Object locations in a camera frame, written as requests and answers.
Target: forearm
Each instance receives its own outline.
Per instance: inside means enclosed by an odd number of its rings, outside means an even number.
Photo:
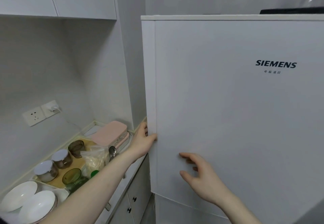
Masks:
[[[42,224],[95,223],[127,169],[135,160],[136,158],[128,150],[120,154],[94,178],[68,197]]]
[[[233,193],[228,194],[219,204],[232,224],[261,224],[255,215]]]

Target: siemens logo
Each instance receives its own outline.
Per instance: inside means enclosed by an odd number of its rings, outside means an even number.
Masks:
[[[287,67],[287,68],[295,68],[297,63],[292,62],[274,62],[274,61],[264,61],[264,60],[258,60],[256,65],[260,66],[273,66],[273,67]]]

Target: person's right arm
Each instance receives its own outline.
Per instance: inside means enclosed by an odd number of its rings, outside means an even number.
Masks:
[[[261,224],[201,156],[185,152],[179,154],[187,160],[187,163],[197,165],[193,170],[198,172],[198,177],[192,177],[186,171],[180,171],[180,175],[199,197],[220,207],[232,224]]]

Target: person's left arm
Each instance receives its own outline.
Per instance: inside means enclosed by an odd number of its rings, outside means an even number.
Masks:
[[[127,150],[68,197],[42,224],[95,223],[129,166],[148,153],[154,140],[156,134],[147,136],[146,123],[141,123]]]

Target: refrigerator top edge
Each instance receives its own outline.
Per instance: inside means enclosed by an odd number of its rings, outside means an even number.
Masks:
[[[324,21],[324,14],[255,14],[255,15],[147,15],[143,21]]]

